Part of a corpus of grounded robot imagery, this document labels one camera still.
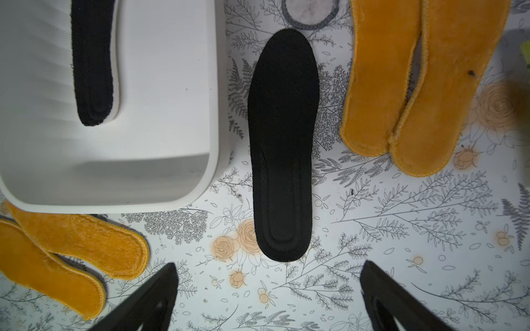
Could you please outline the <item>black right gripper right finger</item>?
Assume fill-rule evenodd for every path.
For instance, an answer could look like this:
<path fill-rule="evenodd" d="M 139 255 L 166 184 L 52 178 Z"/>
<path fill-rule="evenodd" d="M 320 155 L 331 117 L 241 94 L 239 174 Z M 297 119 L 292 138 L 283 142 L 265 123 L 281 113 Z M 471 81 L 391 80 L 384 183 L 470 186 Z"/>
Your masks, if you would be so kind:
<path fill-rule="evenodd" d="M 450 330 L 372 261 L 365 261 L 360 274 L 362 296 L 374 330 Z"/>

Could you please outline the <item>black foam insole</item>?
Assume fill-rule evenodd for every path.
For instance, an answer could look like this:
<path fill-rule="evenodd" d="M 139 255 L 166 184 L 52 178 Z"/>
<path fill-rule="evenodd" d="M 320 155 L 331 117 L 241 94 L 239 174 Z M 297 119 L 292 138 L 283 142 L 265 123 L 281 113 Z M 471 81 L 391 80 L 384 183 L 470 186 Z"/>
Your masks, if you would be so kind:
<path fill-rule="evenodd" d="M 273 261 L 301 258 L 312 235 L 311 169 L 320 81 L 313 49 L 297 30 L 276 32 L 248 95 L 255 234 Z"/>
<path fill-rule="evenodd" d="M 77 114 L 84 126 L 105 124 L 120 108 L 118 9 L 115 0 L 71 2 L 73 83 Z"/>

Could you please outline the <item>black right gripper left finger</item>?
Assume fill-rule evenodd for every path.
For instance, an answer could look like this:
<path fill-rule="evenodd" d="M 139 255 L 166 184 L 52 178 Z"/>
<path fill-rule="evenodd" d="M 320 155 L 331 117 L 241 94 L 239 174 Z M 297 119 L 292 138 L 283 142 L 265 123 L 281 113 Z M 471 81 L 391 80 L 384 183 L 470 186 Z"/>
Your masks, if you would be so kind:
<path fill-rule="evenodd" d="M 167 263 L 93 330 L 168 330 L 178 293 L 176 265 Z"/>

